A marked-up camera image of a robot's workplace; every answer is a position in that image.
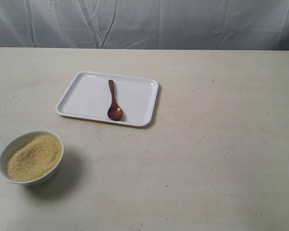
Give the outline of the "tan granular powder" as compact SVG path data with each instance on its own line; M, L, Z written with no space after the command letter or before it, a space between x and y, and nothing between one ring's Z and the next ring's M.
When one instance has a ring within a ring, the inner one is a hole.
M40 178L58 163L61 152L61 144L56 138L39 135L11 156L7 174L15 181Z

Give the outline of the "dark brown wooden spoon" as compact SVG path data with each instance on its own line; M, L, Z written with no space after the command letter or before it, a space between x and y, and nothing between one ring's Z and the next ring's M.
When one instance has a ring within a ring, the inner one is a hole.
M111 93L111 105L107 111L107 116L111 120L120 120L123 117L123 111L118 106L116 99L115 99L115 87L113 80L108 81L109 89Z

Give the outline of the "white ceramic bowl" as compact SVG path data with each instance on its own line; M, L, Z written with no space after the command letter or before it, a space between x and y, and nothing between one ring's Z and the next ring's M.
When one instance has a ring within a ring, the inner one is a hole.
M62 139L53 132L38 130L23 134L1 152L0 175L14 184L41 184L56 174L64 151Z

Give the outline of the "white fabric backdrop curtain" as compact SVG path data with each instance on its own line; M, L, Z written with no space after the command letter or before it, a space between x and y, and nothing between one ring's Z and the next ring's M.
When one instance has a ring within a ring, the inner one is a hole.
M289 51L289 0L0 0L0 47Z

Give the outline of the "white rectangular plastic tray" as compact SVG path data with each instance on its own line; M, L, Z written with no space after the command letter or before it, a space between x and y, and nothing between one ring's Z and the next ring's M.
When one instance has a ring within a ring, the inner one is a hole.
M110 80L123 110L123 118L118 121L107 115L112 102ZM83 71L74 77L55 110L71 118L145 127L152 120L158 91L159 84L153 79Z

